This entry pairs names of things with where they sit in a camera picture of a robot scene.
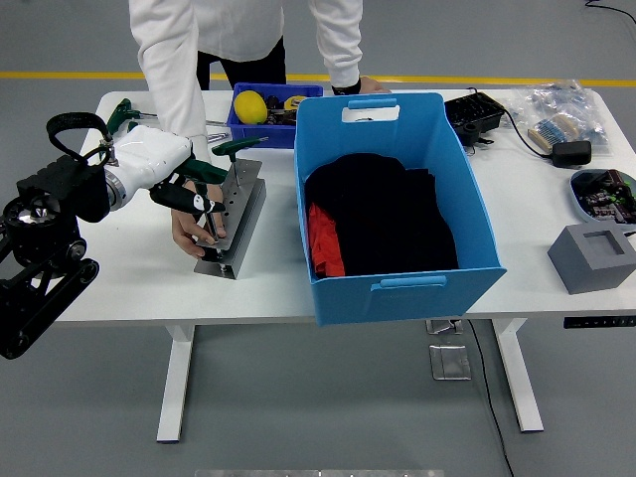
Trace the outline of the person's right hand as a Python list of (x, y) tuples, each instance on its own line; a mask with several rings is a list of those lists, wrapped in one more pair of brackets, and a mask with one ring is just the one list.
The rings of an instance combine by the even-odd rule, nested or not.
[(171, 210), (171, 230), (174, 243), (187, 255), (202, 258), (205, 251), (197, 245), (199, 240), (215, 244), (217, 240), (205, 228), (198, 225), (195, 218), (187, 213)]

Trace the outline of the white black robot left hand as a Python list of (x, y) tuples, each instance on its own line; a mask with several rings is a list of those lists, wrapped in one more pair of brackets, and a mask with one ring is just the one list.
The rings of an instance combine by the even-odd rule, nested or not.
[(197, 159), (189, 139), (138, 125), (114, 143), (104, 167), (110, 208), (127, 205), (140, 189), (153, 202), (191, 215), (222, 212), (207, 186), (221, 184), (228, 172)]

